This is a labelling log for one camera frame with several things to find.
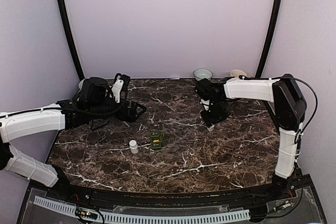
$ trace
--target small white bottle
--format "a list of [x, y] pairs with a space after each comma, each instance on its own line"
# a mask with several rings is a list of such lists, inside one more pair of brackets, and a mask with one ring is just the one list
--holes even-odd
[[130, 149], [133, 154], [136, 154], [139, 152], [138, 144], [135, 140], [130, 141]]

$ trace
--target wall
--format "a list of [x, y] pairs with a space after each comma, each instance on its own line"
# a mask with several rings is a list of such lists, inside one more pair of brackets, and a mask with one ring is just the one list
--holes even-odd
[[[0, 0], [0, 110], [18, 111], [66, 99], [76, 76], [56, 0]], [[13, 141], [45, 161], [55, 132]], [[16, 223], [28, 181], [0, 172], [0, 223]]]
[[254, 74], [273, 0], [66, 0], [86, 76]]
[[[292, 73], [311, 84], [319, 96], [319, 110], [303, 136], [299, 163], [312, 176], [328, 223], [336, 223], [335, 13], [335, 0], [282, 0], [264, 74]], [[302, 89], [310, 116], [314, 99]]]

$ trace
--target black pole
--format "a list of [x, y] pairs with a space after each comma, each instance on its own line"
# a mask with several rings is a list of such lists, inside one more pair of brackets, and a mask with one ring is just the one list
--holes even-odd
[[277, 19], [278, 19], [280, 3], [281, 3], [281, 0], [274, 0], [271, 19], [269, 21], [269, 26], [267, 30], [263, 52], [261, 53], [258, 69], [255, 75], [255, 77], [257, 78], [261, 77], [261, 75], [263, 74], [263, 70], [265, 68], [267, 56], [269, 53], [269, 49], [271, 47], [271, 43], [272, 43], [274, 31], [275, 31], [275, 26], [276, 26]]
[[71, 57], [72, 57], [72, 60], [74, 62], [73, 64], [75, 65], [75, 69], [76, 69], [79, 80], [82, 80], [85, 77], [84, 77], [82, 66], [80, 65], [80, 61], [79, 61], [79, 57], [78, 57], [78, 54], [77, 54], [74, 38], [72, 37], [72, 32], [71, 32], [71, 28], [70, 28], [67, 9], [66, 9], [66, 6], [65, 6], [65, 1], [64, 0], [57, 0], [57, 2], [58, 2], [59, 12], [61, 14], [61, 19], [62, 19], [62, 23], [63, 23], [65, 36], [67, 37]]

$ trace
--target black marble surface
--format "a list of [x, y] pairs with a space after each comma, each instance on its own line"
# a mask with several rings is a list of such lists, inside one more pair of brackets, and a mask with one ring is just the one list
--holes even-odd
[[[270, 183], [279, 137], [263, 104], [231, 103], [229, 118], [209, 132], [194, 86], [194, 80], [131, 80], [129, 100], [147, 112], [135, 123], [112, 119], [93, 132], [89, 125], [61, 132], [48, 163], [72, 184], [121, 191], [191, 193]], [[154, 130], [165, 134], [159, 151], [150, 147]], [[137, 154], [129, 150], [133, 139]]]

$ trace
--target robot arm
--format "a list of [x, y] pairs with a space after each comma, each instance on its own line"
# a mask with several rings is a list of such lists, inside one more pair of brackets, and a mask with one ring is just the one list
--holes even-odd
[[205, 110], [201, 116], [211, 127], [228, 116], [227, 99], [257, 99], [274, 103], [279, 124], [280, 146], [275, 175], [287, 179], [294, 171], [298, 157], [298, 140], [302, 131], [307, 103], [292, 75], [279, 79], [227, 78], [220, 83], [207, 79], [199, 81], [195, 91], [201, 97]]
[[71, 100], [14, 113], [0, 113], [0, 170], [8, 170], [53, 187], [60, 179], [67, 180], [62, 170], [39, 162], [22, 153], [10, 142], [16, 138], [44, 131], [60, 131], [88, 124], [95, 119], [115, 117], [134, 122], [146, 107], [127, 101], [130, 78], [117, 74], [112, 87], [101, 78], [86, 78]]

